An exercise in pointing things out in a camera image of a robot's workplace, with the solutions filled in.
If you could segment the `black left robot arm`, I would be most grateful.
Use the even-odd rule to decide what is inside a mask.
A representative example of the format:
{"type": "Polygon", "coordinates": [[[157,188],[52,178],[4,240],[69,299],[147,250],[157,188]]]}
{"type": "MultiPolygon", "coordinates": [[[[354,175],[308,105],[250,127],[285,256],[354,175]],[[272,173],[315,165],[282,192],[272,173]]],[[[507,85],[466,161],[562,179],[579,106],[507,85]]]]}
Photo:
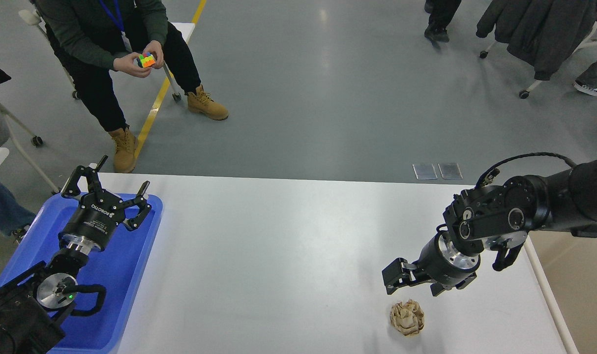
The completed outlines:
{"type": "Polygon", "coordinates": [[[96,167],[78,166],[61,191],[78,208],[58,233],[59,247],[48,262],[38,262],[0,287],[0,354],[44,354],[64,337],[70,316],[90,317],[101,311],[107,288],[80,284],[78,274],[92,251],[105,251],[119,225],[134,231],[152,206],[144,181],[134,198],[123,200],[103,188],[96,167]]]}

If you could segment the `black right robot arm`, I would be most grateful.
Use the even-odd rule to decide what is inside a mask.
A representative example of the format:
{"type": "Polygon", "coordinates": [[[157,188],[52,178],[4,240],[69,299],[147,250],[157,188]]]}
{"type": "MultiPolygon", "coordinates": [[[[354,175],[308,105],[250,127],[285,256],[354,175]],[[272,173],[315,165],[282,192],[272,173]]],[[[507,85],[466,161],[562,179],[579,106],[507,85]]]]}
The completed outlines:
{"type": "Polygon", "coordinates": [[[541,177],[515,176],[493,184],[500,163],[492,165],[474,188],[453,196],[443,224],[417,260],[397,258],[382,271],[388,295],[402,287],[430,284],[433,296],[463,289],[476,279],[480,254],[496,252],[492,265],[502,271],[514,264],[530,231],[569,232],[597,237],[597,159],[541,177]]]}

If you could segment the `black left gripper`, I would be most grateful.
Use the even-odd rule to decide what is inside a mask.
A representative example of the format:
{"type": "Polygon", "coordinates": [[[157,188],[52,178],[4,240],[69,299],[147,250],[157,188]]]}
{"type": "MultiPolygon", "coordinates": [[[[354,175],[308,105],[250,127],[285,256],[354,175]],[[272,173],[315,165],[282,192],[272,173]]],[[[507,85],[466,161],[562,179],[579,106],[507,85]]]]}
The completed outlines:
{"type": "Polygon", "coordinates": [[[92,249],[103,252],[120,223],[128,231],[137,230],[150,212],[152,206],[148,203],[148,180],[141,184],[135,197],[130,200],[123,201],[119,195],[105,191],[98,172],[107,159],[108,156],[104,155],[95,168],[77,166],[61,188],[61,197],[76,199],[81,193],[78,186],[81,177],[86,179],[88,185],[88,193],[80,196],[78,208],[58,233],[60,247],[89,242],[92,249]],[[130,207],[137,207],[139,211],[134,217],[125,218],[123,210],[130,207]]]}

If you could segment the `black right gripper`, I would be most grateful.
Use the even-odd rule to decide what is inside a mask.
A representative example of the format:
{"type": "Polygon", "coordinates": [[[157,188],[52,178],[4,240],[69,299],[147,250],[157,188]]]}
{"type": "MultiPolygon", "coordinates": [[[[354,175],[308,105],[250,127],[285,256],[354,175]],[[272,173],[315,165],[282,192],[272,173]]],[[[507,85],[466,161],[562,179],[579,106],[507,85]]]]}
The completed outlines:
{"type": "Polygon", "coordinates": [[[402,287],[413,287],[430,282],[432,296],[452,289],[464,289],[478,277],[480,255],[468,256],[458,251],[449,233],[438,232],[423,247],[416,262],[397,258],[382,269],[387,295],[402,287]]]}

